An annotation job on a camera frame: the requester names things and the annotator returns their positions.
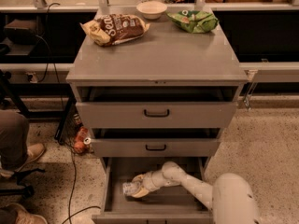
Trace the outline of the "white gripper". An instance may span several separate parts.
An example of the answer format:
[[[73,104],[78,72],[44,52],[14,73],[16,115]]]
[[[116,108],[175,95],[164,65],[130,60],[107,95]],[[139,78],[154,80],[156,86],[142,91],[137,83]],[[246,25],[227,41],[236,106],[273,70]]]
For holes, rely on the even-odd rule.
[[[134,187],[132,197],[142,198],[150,193],[163,187],[166,183],[166,179],[161,171],[150,171],[144,175],[137,175],[132,180],[133,183],[143,185],[143,187]]]

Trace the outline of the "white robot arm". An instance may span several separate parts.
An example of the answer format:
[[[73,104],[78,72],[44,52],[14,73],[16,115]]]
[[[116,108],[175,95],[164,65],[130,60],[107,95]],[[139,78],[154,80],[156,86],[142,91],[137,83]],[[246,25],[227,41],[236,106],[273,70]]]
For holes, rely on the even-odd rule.
[[[123,194],[141,198],[164,187],[182,186],[212,212],[215,224],[261,224],[251,186],[241,176],[226,173],[213,185],[187,174],[168,161],[157,171],[137,175],[122,185]]]

